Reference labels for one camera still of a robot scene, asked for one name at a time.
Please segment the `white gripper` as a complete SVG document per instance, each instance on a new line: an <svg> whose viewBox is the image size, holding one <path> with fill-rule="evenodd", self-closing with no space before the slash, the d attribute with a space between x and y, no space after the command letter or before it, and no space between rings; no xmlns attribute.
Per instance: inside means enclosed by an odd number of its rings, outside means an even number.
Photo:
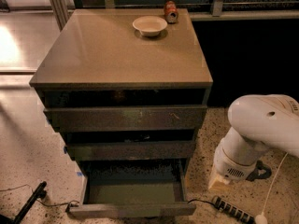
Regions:
<svg viewBox="0 0 299 224"><path fill-rule="evenodd" d="M244 140L229 141L222 138L215 150L215 172L211 173L208 189L225 191L231 187L231 180L254 181L269 178L272 170L260 160L266 151L267 148L258 151Z"/></svg>

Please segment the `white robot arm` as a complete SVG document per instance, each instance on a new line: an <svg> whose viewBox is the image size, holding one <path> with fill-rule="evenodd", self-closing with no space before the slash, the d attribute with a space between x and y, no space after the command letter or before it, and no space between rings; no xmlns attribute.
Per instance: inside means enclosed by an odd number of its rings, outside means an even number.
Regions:
<svg viewBox="0 0 299 224"><path fill-rule="evenodd" d="M299 157L299 104L290 96L241 96L231 103L228 120L230 129L215 150L209 189L269 178L271 168L261 157L272 148Z"/></svg>

